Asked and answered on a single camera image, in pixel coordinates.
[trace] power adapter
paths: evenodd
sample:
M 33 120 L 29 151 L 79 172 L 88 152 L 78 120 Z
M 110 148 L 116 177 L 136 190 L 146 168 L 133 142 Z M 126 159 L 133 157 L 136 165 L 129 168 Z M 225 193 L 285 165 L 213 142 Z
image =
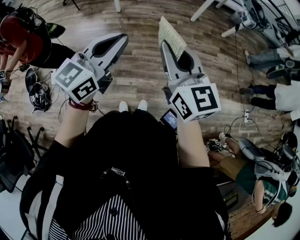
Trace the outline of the power adapter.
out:
M 244 112 L 244 123 L 248 122 L 248 118 L 249 118 L 249 111 L 245 110 L 245 112 Z

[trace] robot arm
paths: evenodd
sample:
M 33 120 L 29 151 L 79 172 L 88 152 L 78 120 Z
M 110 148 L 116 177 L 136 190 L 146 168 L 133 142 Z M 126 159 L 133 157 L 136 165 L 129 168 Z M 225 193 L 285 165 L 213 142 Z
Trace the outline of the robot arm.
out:
M 172 94 L 170 102 L 183 122 L 207 118 L 221 110 L 217 87 L 210 83 L 194 51 L 186 47 L 177 61 L 171 47 L 163 41 L 160 52 L 169 78 L 166 86 Z
M 112 82 L 110 67 L 128 44 L 128 36 L 113 33 L 93 40 L 83 52 L 66 59 L 54 76 L 55 83 L 76 103 L 99 90 L 102 94 Z

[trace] box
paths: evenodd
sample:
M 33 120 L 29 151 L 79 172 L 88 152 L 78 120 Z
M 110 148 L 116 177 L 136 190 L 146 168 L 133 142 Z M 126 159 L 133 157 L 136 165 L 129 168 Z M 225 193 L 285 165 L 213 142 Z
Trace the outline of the box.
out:
M 203 119 L 221 110 L 215 83 L 177 87 L 170 98 L 183 122 Z
M 76 103 L 99 89 L 94 73 L 70 59 L 66 59 L 57 70 L 54 82 Z

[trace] black hair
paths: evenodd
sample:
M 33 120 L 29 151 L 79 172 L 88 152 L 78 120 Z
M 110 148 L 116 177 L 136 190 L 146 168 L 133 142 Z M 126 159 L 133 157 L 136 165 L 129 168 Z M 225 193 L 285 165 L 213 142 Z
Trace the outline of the black hair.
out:
M 292 171 L 291 175 L 289 176 L 289 178 L 287 180 L 288 185 L 293 186 L 296 183 L 297 179 L 298 179 L 298 177 L 297 177 L 296 172 Z
M 278 215 L 277 218 L 274 220 L 274 227 L 279 227 L 282 224 L 284 224 L 291 216 L 293 207 L 288 204 L 287 202 L 284 202 L 280 205 L 278 209 Z

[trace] small screen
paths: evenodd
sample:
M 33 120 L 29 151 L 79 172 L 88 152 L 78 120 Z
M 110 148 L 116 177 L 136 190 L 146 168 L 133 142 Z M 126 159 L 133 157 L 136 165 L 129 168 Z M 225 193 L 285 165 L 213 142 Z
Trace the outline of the small screen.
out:
M 170 124 L 170 126 L 173 129 L 177 128 L 177 118 L 174 116 L 173 113 L 168 112 L 165 116 L 164 116 L 164 120 Z

